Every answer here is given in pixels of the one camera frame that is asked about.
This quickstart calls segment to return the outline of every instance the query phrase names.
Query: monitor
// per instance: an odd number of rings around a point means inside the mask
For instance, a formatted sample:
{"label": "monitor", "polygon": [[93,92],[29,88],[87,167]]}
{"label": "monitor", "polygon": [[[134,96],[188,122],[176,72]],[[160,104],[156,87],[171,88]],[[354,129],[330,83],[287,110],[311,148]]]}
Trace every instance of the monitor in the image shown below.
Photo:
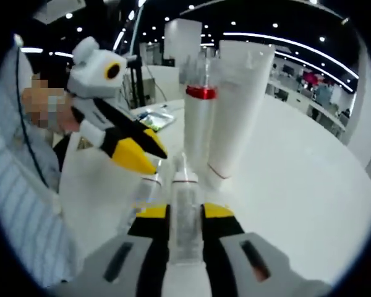
{"label": "monitor", "polygon": [[283,65],[282,71],[291,75],[291,76],[294,76],[294,68],[291,68],[290,66]]}

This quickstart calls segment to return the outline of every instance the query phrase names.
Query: black cable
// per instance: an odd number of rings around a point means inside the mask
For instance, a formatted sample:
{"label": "black cable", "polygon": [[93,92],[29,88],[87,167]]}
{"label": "black cable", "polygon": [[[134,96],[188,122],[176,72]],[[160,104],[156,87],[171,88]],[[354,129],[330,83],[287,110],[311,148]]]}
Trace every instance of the black cable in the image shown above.
{"label": "black cable", "polygon": [[122,80],[122,88],[124,89],[124,94],[123,94],[123,97],[126,101],[126,104],[128,104],[128,108],[130,109],[130,104],[129,104],[129,101],[128,101],[128,98],[126,97],[126,89],[125,89],[125,80]]}
{"label": "black cable", "polygon": [[20,52],[20,49],[17,50],[17,65],[15,67],[15,71],[16,71],[16,73],[15,73],[15,79],[16,79],[16,87],[17,87],[17,99],[18,99],[18,111],[19,111],[19,116],[20,116],[20,124],[22,126],[22,132],[23,132],[23,137],[25,139],[26,146],[28,148],[28,151],[29,151],[30,156],[32,156],[33,163],[35,165],[35,168],[37,170],[37,173],[40,176],[40,179],[43,182],[43,184],[46,187],[48,187],[48,183],[46,182],[46,180],[45,180],[45,178],[43,176],[43,172],[41,171],[41,168],[38,165],[38,162],[37,162],[37,159],[36,159],[36,155],[35,155],[35,153],[32,150],[32,146],[30,145],[30,140],[29,140],[29,137],[28,137],[28,135],[26,133],[25,122],[23,121],[22,106],[20,104],[20,95],[19,95],[19,77],[18,77],[18,73],[19,73],[19,52]]}
{"label": "black cable", "polygon": [[161,94],[162,94],[162,96],[163,96],[165,102],[168,102],[168,99],[166,98],[166,96],[165,96],[165,94],[163,93],[163,91],[162,91],[162,89],[160,88],[160,86],[156,83],[155,78],[153,77],[153,74],[151,73],[150,68],[148,68],[147,64],[146,64],[146,68],[147,68],[148,73],[149,73],[149,74],[151,75],[151,77],[153,78],[153,80],[154,80],[154,84],[156,85],[156,87],[158,88],[158,90],[160,90],[160,92],[161,92]]}

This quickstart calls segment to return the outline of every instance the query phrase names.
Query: clear plastic bottle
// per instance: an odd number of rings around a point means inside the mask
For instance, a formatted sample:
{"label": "clear plastic bottle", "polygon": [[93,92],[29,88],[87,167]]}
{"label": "clear plastic bottle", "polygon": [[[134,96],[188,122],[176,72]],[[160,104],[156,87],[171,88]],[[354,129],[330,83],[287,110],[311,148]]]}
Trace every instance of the clear plastic bottle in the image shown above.
{"label": "clear plastic bottle", "polygon": [[119,227],[119,234],[126,234],[131,228],[138,213],[146,207],[162,200],[163,195],[163,161],[153,161],[156,166],[156,174],[143,175],[136,190],[132,193],[126,215]]}
{"label": "clear plastic bottle", "polygon": [[163,297],[209,297],[211,287],[203,261],[201,199],[198,176],[187,166],[184,153],[172,182],[169,262]]}
{"label": "clear plastic bottle", "polygon": [[190,65],[184,101],[184,150],[192,169],[200,173],[207,164],[213,128],[218,61],[200,54]]}
{"label": "clear plastic bottle", "polygon": [[184,153],[174,175],[171,189],[171,227],[169,262],[172,264],[203,261],[201,198],[198,176],[190,170]]}

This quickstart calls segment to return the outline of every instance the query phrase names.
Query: striped shirt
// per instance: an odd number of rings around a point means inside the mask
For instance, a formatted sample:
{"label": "striped shirt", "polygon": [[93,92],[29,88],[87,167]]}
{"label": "striped shirt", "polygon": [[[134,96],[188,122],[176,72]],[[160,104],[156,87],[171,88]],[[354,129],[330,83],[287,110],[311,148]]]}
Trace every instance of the striped shirt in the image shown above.
{"label": "striped shirt", "polygon": [[[53,191],[58,191],[58,160],[26,115],[28,138],[50,189],[41,186],[23,139],[15,83],[17,50],[15,46],[7,53],[0,70],[0,222],[25,269],[39,285],[48,287],[74,274],[74,251],[66,226],[49,203]],[[31,86],[32,74],[26,56],[20,53],[20,94]],[[30,182],[26,171],[40,187]]]}

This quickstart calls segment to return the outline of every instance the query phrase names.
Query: white pillar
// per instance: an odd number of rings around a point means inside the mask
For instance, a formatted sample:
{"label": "white pillar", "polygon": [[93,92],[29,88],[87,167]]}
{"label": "white pillar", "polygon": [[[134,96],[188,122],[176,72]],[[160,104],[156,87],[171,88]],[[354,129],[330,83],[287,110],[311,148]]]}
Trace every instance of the white pillar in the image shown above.
{"label": "white pillar", "polygon": [[196,59],[200,52],[202,23],[194,20],[176,19],[165,25],[164,59],[175,59],[181,67],[188,55]]}
{"label": "white pillar", "polygon": [[343,88],[339,87],[339,85],[334,85],[330,102],[338,105],[338,111],[345,111],[346,109],[351,108],[353,96],[354,94],[345,92]]}
{"label": "white pillar", "polygon": [[366,45],[362,40],[359,41],[361,51],[357,95],[341,141],[365,168],[371,160],[371,60]]}

